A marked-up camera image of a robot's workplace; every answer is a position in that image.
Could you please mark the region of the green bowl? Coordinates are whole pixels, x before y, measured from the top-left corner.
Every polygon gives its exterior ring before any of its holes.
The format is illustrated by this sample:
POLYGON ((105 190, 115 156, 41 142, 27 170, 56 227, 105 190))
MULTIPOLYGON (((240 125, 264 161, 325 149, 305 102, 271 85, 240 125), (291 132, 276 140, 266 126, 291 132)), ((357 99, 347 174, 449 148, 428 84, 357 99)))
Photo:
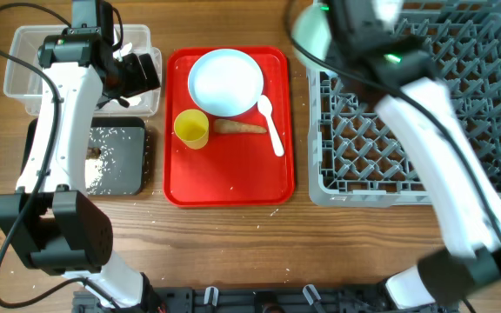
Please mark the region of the green bowl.
POLYGON ((307 52, 324 61, 331 44, 331 31, 321 3, 304 9, 292 28, 292 38, 307 52))

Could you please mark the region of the white napkin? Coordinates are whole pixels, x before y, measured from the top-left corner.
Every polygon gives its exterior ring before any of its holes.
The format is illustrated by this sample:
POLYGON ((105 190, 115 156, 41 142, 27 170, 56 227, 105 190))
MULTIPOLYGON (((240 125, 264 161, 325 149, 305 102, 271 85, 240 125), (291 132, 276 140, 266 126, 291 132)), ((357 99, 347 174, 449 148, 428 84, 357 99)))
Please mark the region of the white napkin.
MULTIPOLYGON (((131 52, 132 44, 127 43, 126 47, 123 47, 123 43, 121 40, 116 41, 113 44, 113 57, 114 61, 121 61, 123 57, 126 55, 132 53, 131 52)), ((110 98, 111 101, 118 103, 120 106, 124 108, 129 108, 132 106, 136 106, 140 103, 140 94, 137 96, 133 97, 113 97, 111 95, 111 89, 118 84, 118 75, 117 75, 117 82, 114 83, 112 87, 110 87, 110 90, 107 92, 107 96, 110 98)))

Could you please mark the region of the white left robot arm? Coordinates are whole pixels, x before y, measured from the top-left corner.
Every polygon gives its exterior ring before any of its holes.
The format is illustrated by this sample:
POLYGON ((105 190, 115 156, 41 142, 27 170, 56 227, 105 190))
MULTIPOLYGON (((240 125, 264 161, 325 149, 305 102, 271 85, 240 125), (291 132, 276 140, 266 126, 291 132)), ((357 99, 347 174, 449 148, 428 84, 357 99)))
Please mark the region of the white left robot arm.
POLYGON ((116 58, 123 39, 118 10, 85 0, 72 4, 63 31, 39 47, 32 70, 43 80, 43 99, 17 186, 0 195, 0 253, 13 249, 26 268, 83 285, 107 310, 164 312, 148 277, 113 250, 110 219, 85 187, 94 112, 160 85, 149 55, 116 58))

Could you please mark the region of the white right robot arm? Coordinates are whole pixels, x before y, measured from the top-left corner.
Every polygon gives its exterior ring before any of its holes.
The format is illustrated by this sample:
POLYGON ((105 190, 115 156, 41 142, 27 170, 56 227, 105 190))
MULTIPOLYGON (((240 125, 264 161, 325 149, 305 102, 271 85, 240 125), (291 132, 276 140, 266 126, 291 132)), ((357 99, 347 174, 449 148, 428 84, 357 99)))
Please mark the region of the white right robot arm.
POLYGON ((469 144, 418 37, 394 37, 398 5, 330 1, 324 14, 339 75, 379 90, 375 111, 401 143, 428 193, 442 250, 391 276, 400 309, 456 303, 501 280, 501 198, 469 144))

